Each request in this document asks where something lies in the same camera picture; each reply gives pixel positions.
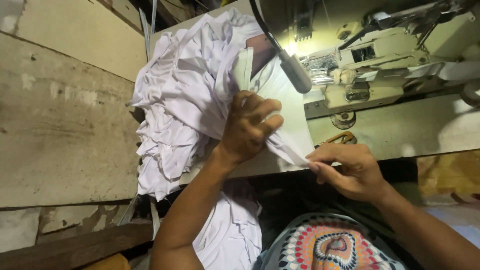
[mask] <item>left hand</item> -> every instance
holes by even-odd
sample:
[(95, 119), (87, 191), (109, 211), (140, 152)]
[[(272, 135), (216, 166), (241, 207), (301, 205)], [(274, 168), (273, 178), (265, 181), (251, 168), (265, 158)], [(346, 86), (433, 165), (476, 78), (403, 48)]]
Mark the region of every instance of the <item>left hand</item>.
[(264, 121), (265, 117), (281, 109), (282, 103), (276, 99), (265, 100), (249, 91), (236, 94), (223, 138), (214, 150), (220, 153), (222, 162), (235, 169), (255, 157), (264, 148), (265, 140), (283, 124), (281, 115), (276, 114)]

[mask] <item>person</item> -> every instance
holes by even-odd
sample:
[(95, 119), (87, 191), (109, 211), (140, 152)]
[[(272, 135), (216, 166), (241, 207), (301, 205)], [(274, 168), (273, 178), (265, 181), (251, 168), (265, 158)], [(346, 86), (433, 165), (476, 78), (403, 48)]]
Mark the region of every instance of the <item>person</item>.
[[(234, 96), (222, 140), (194, 180), (182, 191), (158, 230), (152, 270), (203, 269), (192, 243), (237, 166), (255, 157), (281, 127), (278, 100), (241, 91)], [(480, 250), (449, 226), (402, 197), (382, 176), (365, 145), (323, 144), (306, 157), (317, 183), (329, 183), (349, 199), (373, 205), (421, 267), (470, 270)], [(342, 171), (332, 167), (342, 164)], [(338, 213), (308, 213), (292, 221), (259, 258), (261, 269), (406, 269), (380, 237)]]

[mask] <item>worn wooden board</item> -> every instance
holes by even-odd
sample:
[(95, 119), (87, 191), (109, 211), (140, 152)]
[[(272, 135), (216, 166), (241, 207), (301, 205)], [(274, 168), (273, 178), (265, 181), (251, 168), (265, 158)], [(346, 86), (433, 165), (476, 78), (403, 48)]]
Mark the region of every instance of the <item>worn wooden board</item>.
[(133, 83), (0, 34), (0, 208), (132, 198)]
[(152, 240), (152, 224), (127, 224), (0, 254), (3, 269), (75, 269)]
[(29, 0), (15, 35), (133, 82), (147, 63), (144, 37), (96, 0)]

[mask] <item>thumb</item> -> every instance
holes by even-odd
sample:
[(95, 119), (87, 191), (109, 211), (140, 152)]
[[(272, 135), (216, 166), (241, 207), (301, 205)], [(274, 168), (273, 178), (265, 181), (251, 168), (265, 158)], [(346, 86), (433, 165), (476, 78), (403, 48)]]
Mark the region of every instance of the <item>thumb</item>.
[(319, 176), (325, 179), (328, 183), (333, 185), (334, 187), (341, 187), (345, 183), (344, 176), (337, 172), (334, 167), (329, 166), (325, 163), (315, 162), (316, 166), (318, 166), (318, 172), (316, 172)]

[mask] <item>industrial sewing machine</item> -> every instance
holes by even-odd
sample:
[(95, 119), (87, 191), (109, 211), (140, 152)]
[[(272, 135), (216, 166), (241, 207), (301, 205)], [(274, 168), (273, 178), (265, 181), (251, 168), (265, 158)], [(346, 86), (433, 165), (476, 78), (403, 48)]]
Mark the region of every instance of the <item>industrial sewing machine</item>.
[(307, 119), (460, 93), (480, 106), (478, 0), (250, 0)]

